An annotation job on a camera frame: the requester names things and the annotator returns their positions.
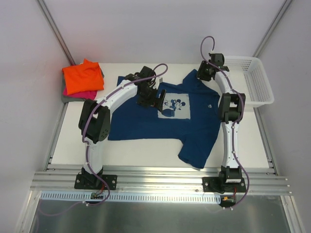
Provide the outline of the blue t-shirt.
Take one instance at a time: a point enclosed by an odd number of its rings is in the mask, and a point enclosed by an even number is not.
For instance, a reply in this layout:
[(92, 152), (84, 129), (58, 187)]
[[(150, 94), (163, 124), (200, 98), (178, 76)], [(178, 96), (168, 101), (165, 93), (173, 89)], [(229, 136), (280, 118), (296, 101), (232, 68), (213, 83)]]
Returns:
[(183, 144), (179, 159), (204, 168), (220, 130), (220, 96), (196, 75), (194, 69), (181, 84), (159, 85), (159, 91), (166, 90), (161, 112), (138, 105), (138, 97), (127, 100), (112, 115), (108, 139), (177, 139)]

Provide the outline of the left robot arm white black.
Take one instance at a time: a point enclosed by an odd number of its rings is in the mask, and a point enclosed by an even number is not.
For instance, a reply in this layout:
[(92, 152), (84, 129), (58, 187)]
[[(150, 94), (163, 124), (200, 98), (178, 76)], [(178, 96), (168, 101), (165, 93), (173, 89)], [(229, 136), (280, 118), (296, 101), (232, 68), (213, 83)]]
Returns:
[(82, 133), (82, 142), (86, 147), (85, 164), (81, 175), (90, 188), (98, 188), (102, 183), (102, 152), (103, 141), (110, 133), (112, 114), (129, 99), (138, 96), (138, 105), (154, 107), (163, 111), (163, 102), (166, 90), (157, 96), (158, 89), (154, 87), (156, 79), (168, 71), (155, 73), (155, 68), (144, 66), (140, 72), (129, 74), (110, 93), (98, 100), (85, 100), (78, 127)]

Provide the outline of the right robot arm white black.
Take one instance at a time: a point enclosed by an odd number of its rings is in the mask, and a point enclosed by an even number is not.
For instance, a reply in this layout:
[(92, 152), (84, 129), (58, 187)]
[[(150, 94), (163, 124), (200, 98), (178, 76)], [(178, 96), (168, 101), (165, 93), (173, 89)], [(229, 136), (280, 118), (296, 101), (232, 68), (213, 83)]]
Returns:
[(207, 82), (214, 80), (222, 93), (218, 117), (223, 130), (224, 158), (218, 177), (212, 178), (208, 187), (220, 192), (245, 188), (237, 156), (238, 129), (244, 114), (245, 94), (240, 94), (233, 88), (229, 79), (229, 68), (225, 66), (225, 57), (221, 53), (210, 53), (208, 60), (203, 59), (197, 78)]

